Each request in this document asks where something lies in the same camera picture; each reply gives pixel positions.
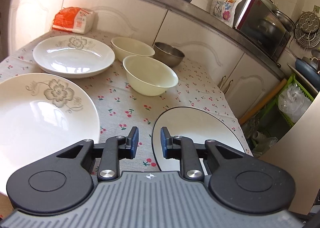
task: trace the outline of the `plastic bag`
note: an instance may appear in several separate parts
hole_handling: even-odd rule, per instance
[[[94,13],[80,7],[67,7],[55,15],[52,29],[86,34],[92,27]]]
[[[297,84],[290,84],[280,95],[278,107],[296,123],[311,105],[311,101],[304,96]]]
[[[260,157],[278,142],[276,137],[261,139],[259,144],[252,150],[254,157]]]

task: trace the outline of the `wooden rolling pin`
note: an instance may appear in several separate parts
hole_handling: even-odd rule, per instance
[[[268,93],[257,105],[254,106],[252,110],[246,113],[239,119],[239,124],[243,125],[254,116],[259,110],[261,110],[274,96],[277,95],[279,91],[286,85],[287,80],[283,79],[271,92]]]

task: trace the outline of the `tablecloth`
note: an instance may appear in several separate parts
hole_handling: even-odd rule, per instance
[[[0,82],[20,74],[45,73],[33,60],[33,48],[46,38],[58,35],[71,35],[71,33],[52,30],[3,60],[0,63]],[[92,30],[85,36],[111,47],[111,39],[115,35]],[[121,160],[120,170],[146,172],[158,170],[151,146],[152,129],[161,113],[177,106],[198,108],[214,115],[234,132],[246,153],[251,154],[224,94],[212,82],[205,67],[185,58],[173,70],[179,77],[178,85],[155,97],[143,96],[134,91],[127,81],[122,63],[118,60],[97,76],[71,79],[84,89],[97,107],[101,124],[100,142],[105,142],[107,138],[116,135],[126,136],[132,126],[139,128],[140,138],[136,157],[133,160]]]

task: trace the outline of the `floral pattern plate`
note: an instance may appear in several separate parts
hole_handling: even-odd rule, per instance
[[[152,149],[161,171],[180,170],[179,160],[163,157],[160,141],[162,127],[167,127],[171,136],[185,136],[199,144],[204,144],[207,139],[214,139],[244,152],[244,148],[234,133],[213,115],[196,108],[176,107],[162,113],[153,127]]]
[[[59,76],[23,74],[0,84],[0,193],[19,168],[83,139],[99,142],[90,97]]]
[[[75,79],[102,73],[114,62],[115,54],[98,40],[62,35],[40,42],[33,50],[33,58],[47,73]]]

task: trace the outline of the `gray gripper base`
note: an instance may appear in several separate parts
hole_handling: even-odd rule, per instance
[[[2,228],[302,226],[286,211],[268,216],[230,211],[215,202],[202,183],[186,181],[178,172],[123,172],[118,180],[99,183],[92,196],[70,212],[43,217],[15,211],[0,223]]]

